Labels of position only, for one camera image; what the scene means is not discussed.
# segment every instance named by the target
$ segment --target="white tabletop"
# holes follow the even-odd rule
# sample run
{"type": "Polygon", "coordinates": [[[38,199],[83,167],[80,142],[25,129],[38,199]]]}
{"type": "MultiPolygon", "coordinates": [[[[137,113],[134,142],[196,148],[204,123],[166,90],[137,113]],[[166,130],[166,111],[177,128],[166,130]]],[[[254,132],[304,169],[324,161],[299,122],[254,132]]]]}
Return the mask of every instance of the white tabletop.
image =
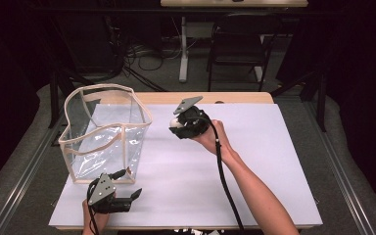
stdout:
{"type": "Polygon", "coordinates": [[[163,7],[306,7],[306,0],[161,0],[163,7]]]}
{"type": "MultiPolygon", "coordinates": [[[[232,146],[279,198],[300,228],[322,224],[280,110],[274,104],[198,104],[224,121],[232,146]]],[[[148,105],[153,122],[144,140],[135,184],[117,186],[117,197],[142,188],[130,212],[113,213],[114,229],[235,228],[236,219],[222,189],[215,156],[167,128],[175,105],[148,105]]],[[[246,227],[258,227],[229,170],[231,195],[246,227]]],[[[68,178],[49,225],[83,226],[81,202],[86,184],[68,178]]]]}

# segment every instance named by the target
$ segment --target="transparent plastic container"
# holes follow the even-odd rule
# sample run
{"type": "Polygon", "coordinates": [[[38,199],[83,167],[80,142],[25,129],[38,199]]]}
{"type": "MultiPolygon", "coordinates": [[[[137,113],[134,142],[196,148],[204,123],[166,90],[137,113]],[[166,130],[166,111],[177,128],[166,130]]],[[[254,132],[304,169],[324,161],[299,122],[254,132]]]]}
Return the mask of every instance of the transparent plastic container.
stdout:
{"type": "Polygon", "coordinates": [[[68,126],[59,138],[74,183],[126,169],[115,183],[134,183],[149,110],[131,88],[98,84],[74,90],[65,102],[68,126]]]}

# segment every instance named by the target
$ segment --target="forearm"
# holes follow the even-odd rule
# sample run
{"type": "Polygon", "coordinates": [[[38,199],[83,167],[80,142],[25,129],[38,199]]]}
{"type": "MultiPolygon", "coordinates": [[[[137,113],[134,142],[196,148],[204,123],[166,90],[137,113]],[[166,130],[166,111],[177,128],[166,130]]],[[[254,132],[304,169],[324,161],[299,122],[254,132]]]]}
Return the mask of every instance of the forearm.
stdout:
{"type": "Polygon", "coordinates": [[[289,214],[271,190],[246,166],[230,146],[222,149],[253,217],[265,234],[298,234],[289,214]]]}
{"type": "Polygon", "coordinates": [[[81,235],[94,235],[94,233],[89,229],[84,229],[81,235]]]}

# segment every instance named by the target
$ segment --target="black backdrop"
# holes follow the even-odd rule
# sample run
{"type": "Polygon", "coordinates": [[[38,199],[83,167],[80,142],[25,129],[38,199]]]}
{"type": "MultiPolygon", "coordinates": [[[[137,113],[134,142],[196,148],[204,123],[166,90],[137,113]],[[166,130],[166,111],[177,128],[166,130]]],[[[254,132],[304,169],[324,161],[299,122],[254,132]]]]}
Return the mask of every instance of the black backdrop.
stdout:
{"type": "Polygon", "coordinates": [[[376,1],[309,1],[342,11],[339,21],[301,21],[277,74],[288,82],[326,62],[327,94],[340,115],[353,159],[376,192],[376,1]]]}
{"type": "Polygon", "coordinates": [[[17,1],[0,0],[0,170],[38,111],[48,65],[17,1]]]}

